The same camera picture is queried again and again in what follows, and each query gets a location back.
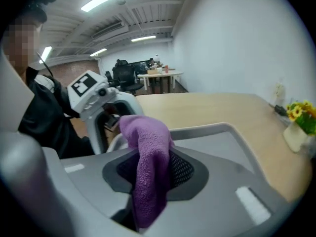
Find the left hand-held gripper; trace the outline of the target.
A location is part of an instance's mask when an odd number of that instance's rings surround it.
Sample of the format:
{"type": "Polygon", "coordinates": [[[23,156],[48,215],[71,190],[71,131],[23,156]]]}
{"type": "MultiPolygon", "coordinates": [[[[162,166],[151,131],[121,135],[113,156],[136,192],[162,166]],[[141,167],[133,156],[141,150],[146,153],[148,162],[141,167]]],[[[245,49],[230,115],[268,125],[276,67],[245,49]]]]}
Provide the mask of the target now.
{"type": "Polygon", "coordinates": [[[109,87],[106,77],[86,71],[67,86],[71,108],[84,121],[96,155],[107,151],[106,125],[118,122],[120,116],[142,115],[143,109],[130,93],[109,87]]]}

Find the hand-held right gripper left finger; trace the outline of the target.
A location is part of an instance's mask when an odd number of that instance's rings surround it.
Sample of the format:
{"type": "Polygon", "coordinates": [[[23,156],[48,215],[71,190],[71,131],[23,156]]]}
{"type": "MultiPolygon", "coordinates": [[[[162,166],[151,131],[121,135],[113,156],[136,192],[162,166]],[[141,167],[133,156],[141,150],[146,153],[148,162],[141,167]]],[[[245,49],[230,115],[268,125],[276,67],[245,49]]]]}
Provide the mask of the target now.
{"type": "Polygon", "coordinates": [[[112,220],[126,208],[129,194],[115,192],[103,179],[106,154],[60,160],[43,149],[49,176],[62,198],[77,237],[137,237],[139,234],[112,220]]]}

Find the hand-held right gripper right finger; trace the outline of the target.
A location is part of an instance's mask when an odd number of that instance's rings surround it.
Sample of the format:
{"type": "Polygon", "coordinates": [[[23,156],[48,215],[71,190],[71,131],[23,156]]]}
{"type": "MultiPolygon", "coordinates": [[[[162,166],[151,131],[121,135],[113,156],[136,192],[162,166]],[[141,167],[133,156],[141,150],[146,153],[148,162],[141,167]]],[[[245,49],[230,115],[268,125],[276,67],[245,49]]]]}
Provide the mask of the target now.
{"type": "Polygon", "coordinates": [[[295,207],[236,162],[183,147],[172,152],[190,162],[194,173],[168,192],[147,237],[270,237],[295,207]]]}

